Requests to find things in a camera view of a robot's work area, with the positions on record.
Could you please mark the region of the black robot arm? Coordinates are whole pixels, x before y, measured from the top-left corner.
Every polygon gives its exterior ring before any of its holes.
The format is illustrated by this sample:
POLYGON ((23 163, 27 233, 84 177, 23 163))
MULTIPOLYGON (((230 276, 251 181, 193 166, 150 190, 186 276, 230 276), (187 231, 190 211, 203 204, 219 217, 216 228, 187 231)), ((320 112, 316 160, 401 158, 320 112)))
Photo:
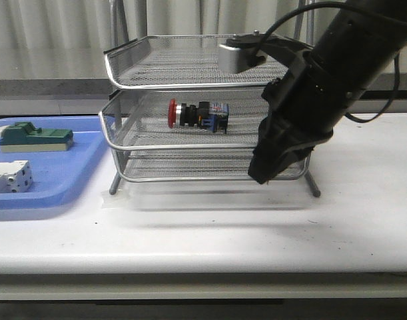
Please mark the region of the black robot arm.
POLYGON ((347 1, 311 50, 263 91, 268 115, 248 174, 266 183, 327 142, 334 126, 407 46, 407 1, 347 1))

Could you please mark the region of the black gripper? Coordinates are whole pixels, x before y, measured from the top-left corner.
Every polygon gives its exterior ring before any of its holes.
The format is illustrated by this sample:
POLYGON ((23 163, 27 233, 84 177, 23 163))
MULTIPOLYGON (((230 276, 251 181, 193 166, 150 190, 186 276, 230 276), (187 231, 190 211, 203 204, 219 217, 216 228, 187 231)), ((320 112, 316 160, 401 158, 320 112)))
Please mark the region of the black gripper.
POLYGON ((332 137, 334 126, 364 90, 361 56, 301 53, 279 82, 264 89, 269 112, 258 129, 248 175, 264 184, 305 159, 332 137))

